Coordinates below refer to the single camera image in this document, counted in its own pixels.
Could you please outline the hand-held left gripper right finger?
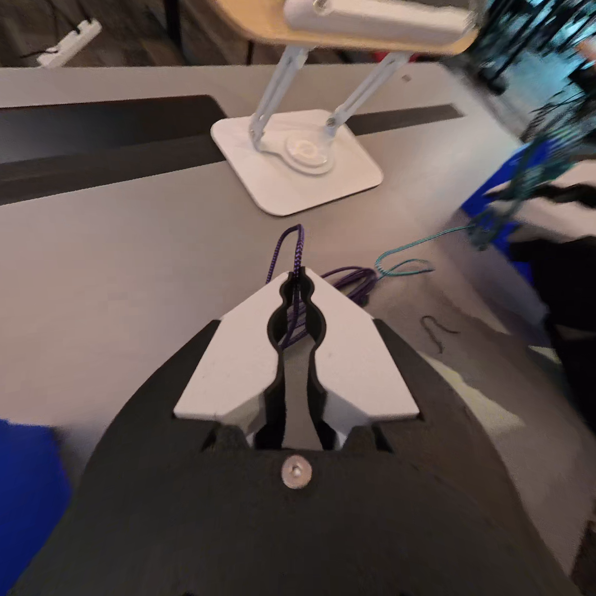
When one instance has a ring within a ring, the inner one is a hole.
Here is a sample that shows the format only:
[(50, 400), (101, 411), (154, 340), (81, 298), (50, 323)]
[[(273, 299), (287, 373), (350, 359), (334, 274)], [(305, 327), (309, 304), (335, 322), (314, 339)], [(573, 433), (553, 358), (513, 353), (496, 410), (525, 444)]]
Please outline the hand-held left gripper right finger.
[(309, 414), (323, 449), (341, 449), (356, 427), (414, 420), (413, 398), (378, 324), (311, 269), (300, 271), (309, 354)]

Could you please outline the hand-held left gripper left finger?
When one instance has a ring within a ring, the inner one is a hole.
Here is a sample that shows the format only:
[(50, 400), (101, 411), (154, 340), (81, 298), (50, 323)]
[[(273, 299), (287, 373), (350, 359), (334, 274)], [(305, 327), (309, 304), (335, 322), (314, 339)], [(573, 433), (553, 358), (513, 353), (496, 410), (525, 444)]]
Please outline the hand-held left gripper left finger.
[(294, 281), (293, 273), (281, 274), (213, 321), (213, 336), (174, 407), (176, 418), (235, 426), (257, 449), (281, 448), (287, 417), (282, 342)]

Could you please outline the person's right forearm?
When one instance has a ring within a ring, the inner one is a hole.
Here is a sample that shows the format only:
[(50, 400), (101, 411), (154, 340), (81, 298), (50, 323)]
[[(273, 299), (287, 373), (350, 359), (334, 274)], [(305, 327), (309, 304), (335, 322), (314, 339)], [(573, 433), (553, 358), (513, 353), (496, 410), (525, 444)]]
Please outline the person's right forearm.
[(510, 256), (529, 265), (573, 403), (595, 430), (595, 237), (512, 242)]

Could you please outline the white power strip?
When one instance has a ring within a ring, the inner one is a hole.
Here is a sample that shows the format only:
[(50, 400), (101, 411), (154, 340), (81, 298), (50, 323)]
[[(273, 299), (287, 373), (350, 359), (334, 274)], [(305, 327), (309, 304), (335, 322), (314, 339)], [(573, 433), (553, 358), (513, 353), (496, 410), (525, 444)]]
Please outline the white power strip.
[(37, 66), (44, 69), (63, 67), (85, 49), (102, 31), (97, 19), (83, 20), (53, 47), (36, 57)]

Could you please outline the black twist tie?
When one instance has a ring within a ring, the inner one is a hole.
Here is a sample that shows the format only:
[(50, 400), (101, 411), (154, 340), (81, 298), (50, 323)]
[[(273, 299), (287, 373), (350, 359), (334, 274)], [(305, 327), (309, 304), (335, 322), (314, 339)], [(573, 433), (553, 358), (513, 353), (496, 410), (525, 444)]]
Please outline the black twist tie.
[(436, 331), (443, 332), (443, 334), (450, 334), (455, 336), (461, 333), (459, 330), (447, 327), (432, 315), (423, 315), (420, 318), (420, 325), (427, 334), (429, 340), (436, 346), (438, 354), (443, 354), (444, 345), (443, 342), (440, 340), (440, 337), (437, 335)]

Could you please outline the white folding stand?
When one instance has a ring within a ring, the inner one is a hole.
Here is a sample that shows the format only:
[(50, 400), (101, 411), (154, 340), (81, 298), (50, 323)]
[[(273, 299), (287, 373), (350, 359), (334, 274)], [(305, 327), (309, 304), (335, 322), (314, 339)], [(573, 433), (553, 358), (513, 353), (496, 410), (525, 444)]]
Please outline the white folding stand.
[(285, 45), (255, 112), (212, 125), (211, 136), (262, 211), (285, 217), (376, 188), (383, 172), (347, 121), (414, 55), (386, 52), (333, 112), (278, 113), (296, 74), (316, 48)]

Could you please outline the blue plastic bin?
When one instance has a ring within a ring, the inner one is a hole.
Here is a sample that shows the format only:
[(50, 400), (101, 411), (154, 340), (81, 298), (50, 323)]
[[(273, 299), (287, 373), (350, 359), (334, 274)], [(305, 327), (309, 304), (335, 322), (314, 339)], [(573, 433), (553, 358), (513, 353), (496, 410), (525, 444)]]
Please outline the blue plastic bin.
[(551, 203), (579, 203), (595, 209), (595, 192), (555, 192), (550, 181), (575, 163), (594, 160), (582, 154), (584, 134), (564, 126), (539, 133), (513, 154), (487, 182), (467, 199), (463, 212), (470, 218), (468, 239), (476, 250), (495, 248), (514, 270), (532, 284), (529, 265), (510, 256), (516, 215), (525, 202), (545, 198)]
[(53, 430), (1, 420), (1, 595), (43, 547), (70, 499)]

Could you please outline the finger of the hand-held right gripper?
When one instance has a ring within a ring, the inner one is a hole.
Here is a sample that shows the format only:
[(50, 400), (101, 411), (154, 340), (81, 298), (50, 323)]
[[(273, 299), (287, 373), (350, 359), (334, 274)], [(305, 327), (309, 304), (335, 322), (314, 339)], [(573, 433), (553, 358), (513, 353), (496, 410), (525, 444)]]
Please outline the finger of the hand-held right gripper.
[(563, 174), (548, 183), (555, 192), (595, 192), (595, 161), (575, 163)]
[(570, 242), (595, 236), (595, 209), (579, 203), (555, 204), (545, 198), (525, 202), (516, 215), (512, 242)]

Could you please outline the wooden edged display board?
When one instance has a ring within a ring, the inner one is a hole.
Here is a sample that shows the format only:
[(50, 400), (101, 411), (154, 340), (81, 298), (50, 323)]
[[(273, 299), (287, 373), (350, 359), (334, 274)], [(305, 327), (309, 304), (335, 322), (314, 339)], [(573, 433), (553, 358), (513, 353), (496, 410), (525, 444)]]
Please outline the wooden edged display board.
[(212, 1), (245, 38), (269, 45), (454, 56), (475, 40), (483, 1)]

